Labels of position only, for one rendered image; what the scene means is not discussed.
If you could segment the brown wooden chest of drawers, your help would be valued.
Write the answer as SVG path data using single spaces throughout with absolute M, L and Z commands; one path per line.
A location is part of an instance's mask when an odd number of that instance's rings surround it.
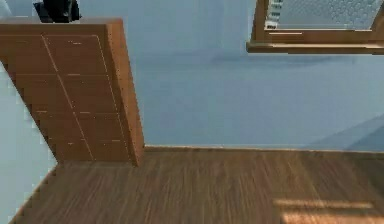
M 0 19 L 0 62 L 57 161 L 139 164 L 145 143 L 122 19 Z

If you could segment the wooden framed window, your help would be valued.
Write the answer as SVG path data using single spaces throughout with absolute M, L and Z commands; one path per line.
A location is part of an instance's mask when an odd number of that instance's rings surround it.
M 256 0 L 246 51 L 384 55 L 384 0 Z

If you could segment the black object on chest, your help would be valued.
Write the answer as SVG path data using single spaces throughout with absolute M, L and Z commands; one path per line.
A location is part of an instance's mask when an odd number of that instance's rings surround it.
M 42 23 L 71 23 L 82 17 L 77 0 L 41 0 L 33 6 Z

